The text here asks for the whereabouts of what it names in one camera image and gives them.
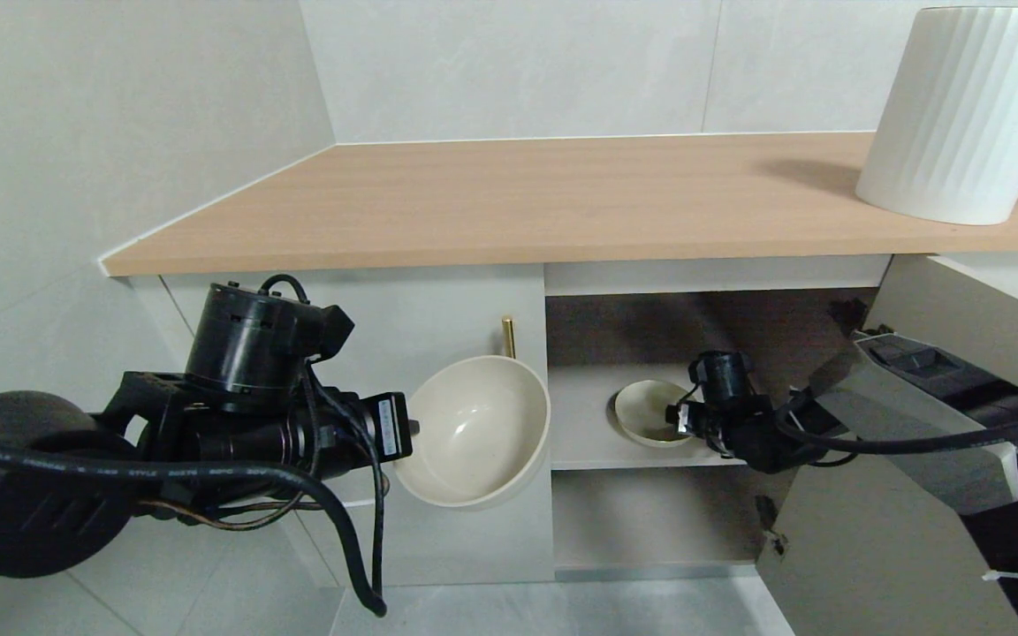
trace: cabinet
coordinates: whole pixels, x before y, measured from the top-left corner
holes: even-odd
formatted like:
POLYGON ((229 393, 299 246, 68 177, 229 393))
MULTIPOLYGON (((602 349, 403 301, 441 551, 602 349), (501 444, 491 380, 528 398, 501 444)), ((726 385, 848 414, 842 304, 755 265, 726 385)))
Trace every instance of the cabinet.
MULTIPOLYGON (((1008 257, 894 257, 869 312, 1018 385, 1008 257), (998 266, 988 266, 996 262, 998 266)), ((1018 633, 959 517, 885 459, 797 474, 756 569, 797 633, 1018 633)))
MULTIPOLYGON (((300 271, 312 302, 336 303, 356 329, 337 357, 317 365, 326 384, 373 395, 403 391, 458 359, 499 353, 501 317, 512 314, 517 355, 546 379, 545 279, 541 265, 372 271, 300 271)), ((190 326, 207 285, 226 279, 258 286, 264 275, 167 277, 190 326)), ((525 582, 553 579, 553 492, 549 462, 517 497, 492 510, 452 512, 414 499, 392 476, 387 497, 384 581, 387 585, 525 582)), ((370 499, 372 474, 355 471, 329 482, 345 502, 370 499)), ((332 575, 347 584, 343 553, 327 517, 300 512, 332 575)), ((364 553, 372 508, 352 508, 364 553)))
MULTIPOLYGON (((803 633, 930 633, 938 620, 962 615, 981 633, 1018 627, 999 587, 979 580, 982 559, 956 516, 889 463, 863 458, 841 470, 759 475, 700 443, 667 451, 635 445, 607 414, 607 401, 634 380, 687 385, 686 362, 708 347, 747 351, 758 388, 783 396, 843 343, 828 307, 850 298, 871 305, 869 325, 888 324, 1018 384, 1018 271, 1007 263, 729 258, 298 276, 315 302, 338 303, 357 323, 343 353, 318 367, 327 383, 363 394, 412 392, 442 366, 497 351, 500 319, 513 314, 518 354, 553 395, 551 471, 512 502, 444 511, 393 480, 388 584, 759 572, 803 633), (776 530, 789 544, 783 559, 765 546, 755 494, 779 505, 776 530)), ((165 282, 193 326, 207 283, 262 278, 165 282)), ((366 499, 371 475, 332 486, 344 500, 366 499)), ((372 510, 352 517, 366 548, 372 510)), ((346 582, 326 520, 300 518, 346 582)))

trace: gray floor tile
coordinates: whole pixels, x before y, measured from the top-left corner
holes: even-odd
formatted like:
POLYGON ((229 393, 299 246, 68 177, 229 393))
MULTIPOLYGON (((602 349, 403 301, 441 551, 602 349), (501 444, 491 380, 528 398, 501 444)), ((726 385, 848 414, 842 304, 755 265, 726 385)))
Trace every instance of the gray floor tile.
POLYGON ((348 594, 332 636, 793 636, 756 577, 393 587, 377 620, 348 594))

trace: wooden countertop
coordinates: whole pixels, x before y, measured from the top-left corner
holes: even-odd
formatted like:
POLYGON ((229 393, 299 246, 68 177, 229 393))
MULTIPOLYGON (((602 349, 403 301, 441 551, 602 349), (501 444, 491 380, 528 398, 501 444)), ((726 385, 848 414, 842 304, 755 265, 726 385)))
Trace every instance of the wooden countertop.
POLYGON ((1018 251, 854 196, 871 133, 337 146, 104 259, 207 271, 1018 251))

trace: gold handle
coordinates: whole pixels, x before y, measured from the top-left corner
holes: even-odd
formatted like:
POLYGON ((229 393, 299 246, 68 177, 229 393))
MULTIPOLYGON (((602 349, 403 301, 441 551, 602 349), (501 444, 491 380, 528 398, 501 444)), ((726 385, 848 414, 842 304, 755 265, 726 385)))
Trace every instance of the gold handle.
POLYGON ((501 319, 501 335, 506 342, 506 358, 517 357, 517 339, 513 336, 512 315, 501 319))

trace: white bowl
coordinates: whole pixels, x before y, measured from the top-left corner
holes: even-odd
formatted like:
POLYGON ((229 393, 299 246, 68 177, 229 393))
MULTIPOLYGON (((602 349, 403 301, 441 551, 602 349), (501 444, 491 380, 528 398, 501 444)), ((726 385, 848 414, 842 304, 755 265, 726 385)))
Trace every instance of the white bowl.
POLYGON ((516 495, 536 473, 549 440, 549 391, 513 358, 463 359, 427 380, 407 401, 418 421, 399 482, 417 499, 480 510, 516 495))
POLYGON ((667 423, 667 406, 684 395, 684 388, 662 380, 642 380, 627 385, 615 395, 615 418, 627 438, 643 446, 681 446, 690 439, 667 423))

